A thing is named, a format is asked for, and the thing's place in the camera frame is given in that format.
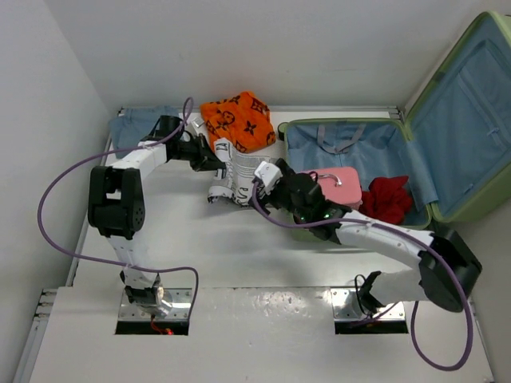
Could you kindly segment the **newspaper print cloth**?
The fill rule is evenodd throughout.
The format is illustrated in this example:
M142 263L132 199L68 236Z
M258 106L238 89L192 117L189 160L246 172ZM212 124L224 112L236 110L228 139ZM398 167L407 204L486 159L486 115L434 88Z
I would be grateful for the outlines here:
M247 207L252 196L255 170L261 162L275 163L276 158L244 154L225 138L214 143L214 153L225 169L216 170L208 190L208 202L216 203L224 199L239 207Z

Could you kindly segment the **pink vanity case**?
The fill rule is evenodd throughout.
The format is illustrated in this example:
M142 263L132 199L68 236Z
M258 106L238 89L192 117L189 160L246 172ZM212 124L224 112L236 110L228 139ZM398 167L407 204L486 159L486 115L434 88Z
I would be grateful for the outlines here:
M326 199L355 210L362 205L362 188L354 168L317 168L303 173L307 173L319 184Z

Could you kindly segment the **red garment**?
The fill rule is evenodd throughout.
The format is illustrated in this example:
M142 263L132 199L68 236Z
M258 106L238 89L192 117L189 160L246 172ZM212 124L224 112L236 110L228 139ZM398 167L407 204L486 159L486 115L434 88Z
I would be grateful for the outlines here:
M408 176L377 177L362 191L359 211L385 223L400 225L411 211L413 199L405 189Z

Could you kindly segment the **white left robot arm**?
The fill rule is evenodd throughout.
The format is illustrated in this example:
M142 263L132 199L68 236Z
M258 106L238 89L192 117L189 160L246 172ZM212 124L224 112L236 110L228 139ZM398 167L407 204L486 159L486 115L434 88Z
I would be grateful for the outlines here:
M202 134L185 132L184 121L162 115L137 149L109 166L96 166L89 179L89 225L105 237L124 263L121 281L129 303L154 318L172 309L172 296L164 290L161 272L151 271L142 227L145 223L143 180L170 160L189 162L196 172L224 171Z

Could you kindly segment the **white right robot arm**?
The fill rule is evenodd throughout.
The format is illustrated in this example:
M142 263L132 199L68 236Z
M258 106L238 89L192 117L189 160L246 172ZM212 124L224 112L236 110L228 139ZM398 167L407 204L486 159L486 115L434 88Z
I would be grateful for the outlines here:
M374 271L358 289L362 310L374 313L395 302L430 301L449 312L468 306L482 265L463 238L436 223L429 230L400 227L361 212L362 191L353 168L294 172L285 160L255 170L252 202L292 214L292 227L316 238L374 251L404 264L396 273Z

